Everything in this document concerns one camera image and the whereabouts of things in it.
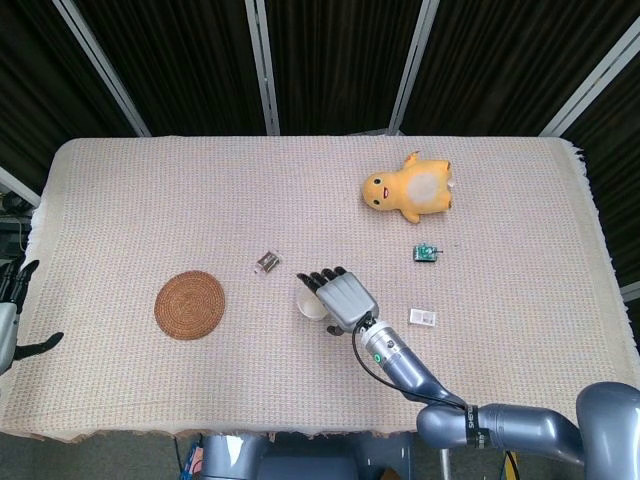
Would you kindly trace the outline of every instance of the yellow plush toy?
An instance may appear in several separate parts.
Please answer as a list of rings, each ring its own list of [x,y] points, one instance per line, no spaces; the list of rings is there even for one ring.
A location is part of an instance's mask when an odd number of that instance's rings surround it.
[[[420,215],[451,208],[451,163],[447,160],[420,160],[413,152],[397,172],[374,173],[362,187],[364,201],[376,210],[399,209],[411,223]]]

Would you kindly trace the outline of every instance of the white small box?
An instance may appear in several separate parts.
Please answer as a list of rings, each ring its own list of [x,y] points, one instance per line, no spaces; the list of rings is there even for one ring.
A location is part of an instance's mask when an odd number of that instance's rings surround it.
[[[424,325],[427,327],[436,326],[436,312],[429,312],[427,310],[420,310],[418,308],[412,308],[409,312],[409,323],[414,325]]]

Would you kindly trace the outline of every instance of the robot finger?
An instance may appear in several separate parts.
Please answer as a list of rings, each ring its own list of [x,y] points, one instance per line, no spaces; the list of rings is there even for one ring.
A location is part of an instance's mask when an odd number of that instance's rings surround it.
[[[318,282],[316,282],[313,278],[311,278],[309,275],[305,275],[304,273],[299,273],[296,276],[300,280],[302,280],[302,283],[304,283],[307,286],[307,288],[311,290],[313,293],[316,293],[316,290],[318,290],[322,286]]]
[[[327,284],[327,279],[324,278],[322,275],[320,275],[318,272],[311,272],[311,278],[313,278],[316,282],[318,282],[320,284],[320,286]]]
[[[336,275],[333,270],[329,270],[328,268],[325,268],[324,270],[322,270],[322,274],[327,277],[327,279],[329,279],[329,281],[333,280],[334,278],[338,278],[338,275]]]

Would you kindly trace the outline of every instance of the metal pole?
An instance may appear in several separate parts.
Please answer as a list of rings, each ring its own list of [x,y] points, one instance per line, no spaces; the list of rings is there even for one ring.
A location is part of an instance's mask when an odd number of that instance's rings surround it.
[[[440,471],[442,472],[442,480],[452,480],[451,459],[449,458],[448,448],[440,450]]]

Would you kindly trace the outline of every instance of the robotic hand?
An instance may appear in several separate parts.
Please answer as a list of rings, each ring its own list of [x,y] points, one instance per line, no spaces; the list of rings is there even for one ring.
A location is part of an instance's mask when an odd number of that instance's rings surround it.
[[[11,368],[14,360],[47,352],[63,337],[63,333],[58,332],[43,343],[16,345],[20,313],[27,296],[27,288],[31,275],[39,264],[35,260],[20,270],[23,262],[24,256],[21,256],[0,267],[0,375]]]
[[[362,367],[376,380],[412,401],[426,403],[417,418],[418,434],[434,448],[458,446],[533,453],[584,466],[587,480],[640,480],[640,391],[613,382],[586,387],[576,410],[581,430],[546,408],[469,405],[444,388],[389,324],[378,321],[378,304],[352,273],[342,267],[299,274],[329,311],[333,335],[352,333]],[[393,383],[360,360],[356,335]]]

